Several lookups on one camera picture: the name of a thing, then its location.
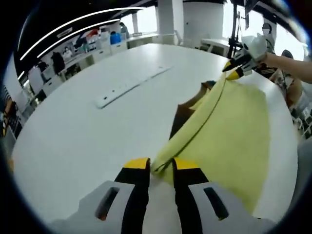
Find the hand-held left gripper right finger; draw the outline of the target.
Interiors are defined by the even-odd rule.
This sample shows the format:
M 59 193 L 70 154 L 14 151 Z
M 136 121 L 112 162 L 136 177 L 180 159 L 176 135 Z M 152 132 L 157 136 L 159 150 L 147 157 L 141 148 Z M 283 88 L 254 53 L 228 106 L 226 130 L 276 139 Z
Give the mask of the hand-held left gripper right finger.
M 199 166 L 172 161 L 175 203 L 184 234 L 250 234 L 254 219 L 230 192 L 210 182 Z

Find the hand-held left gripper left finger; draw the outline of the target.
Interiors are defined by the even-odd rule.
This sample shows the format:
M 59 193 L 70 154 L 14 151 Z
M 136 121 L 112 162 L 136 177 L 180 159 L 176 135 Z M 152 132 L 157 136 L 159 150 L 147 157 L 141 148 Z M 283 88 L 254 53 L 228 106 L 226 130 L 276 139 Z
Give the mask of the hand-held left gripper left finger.
M 78 207 L 82 234 L 140 234 L 149 202 L 150 159 L 127 162 L 115 180 L 105 181 Z

